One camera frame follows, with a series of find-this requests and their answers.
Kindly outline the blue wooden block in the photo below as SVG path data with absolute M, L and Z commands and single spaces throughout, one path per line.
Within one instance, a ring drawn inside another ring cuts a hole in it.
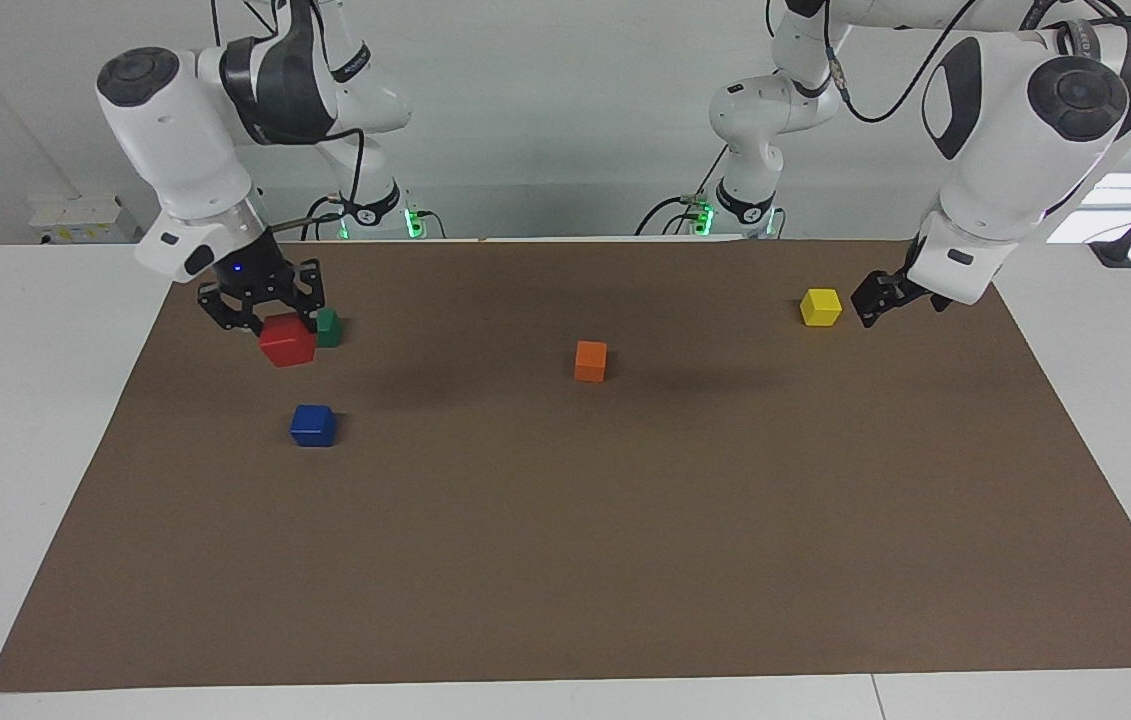
M 290 420 L 290 437 L 296 446 L 333 446 L 337 430 L 336 413 L 326 405 L 300 404 Z

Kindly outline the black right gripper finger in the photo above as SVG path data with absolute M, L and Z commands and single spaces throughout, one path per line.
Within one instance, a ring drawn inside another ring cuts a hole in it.
M 287 306 L 295 310 L 305 322 L 316 322 L 321 310 L 326 307 L 321 261 L 313 258 L 303 263 L 292 264 Z
M 264 320 L 253 311 L 253 301 L 242 300 L 239 307 L 233 307 L 227 300 L 235 300 L 226 293 L 218 283 L 204 283 L 198 286 L 198 305 L 214 323 L 225 331 L 249 331 L 260 336 Z

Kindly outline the brown paper mat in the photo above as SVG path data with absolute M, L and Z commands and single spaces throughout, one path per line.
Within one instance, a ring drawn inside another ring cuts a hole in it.
M 815 329 L 903 252 L 297 255 L 345 337 L 292 368 L 169 288 L 0 692 L 1131 667 L 1131 521 L 996 290 Z

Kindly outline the white wall socket box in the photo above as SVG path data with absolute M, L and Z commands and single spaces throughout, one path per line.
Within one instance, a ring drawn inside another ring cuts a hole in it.
M 62 245 L 129 245 L 139 242 L 146 232 L 116 196 L 80 196 L 54 202 L 35 202 L 27 228 L 35 242 Z

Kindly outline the yellow wooden block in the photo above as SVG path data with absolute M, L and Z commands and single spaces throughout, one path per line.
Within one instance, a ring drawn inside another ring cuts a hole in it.
M 806 327 L 834 327 L 843 313 L 839 293 L 834 288 L 809 288 L 801 300 L 801 318 Z

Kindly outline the red wooden block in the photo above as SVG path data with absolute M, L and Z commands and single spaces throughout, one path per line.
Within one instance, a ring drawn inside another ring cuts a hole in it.
M 258 348 L 277 368 L 312 363 L 317 337 L 296 313 L 267 316 L 258 336 Z

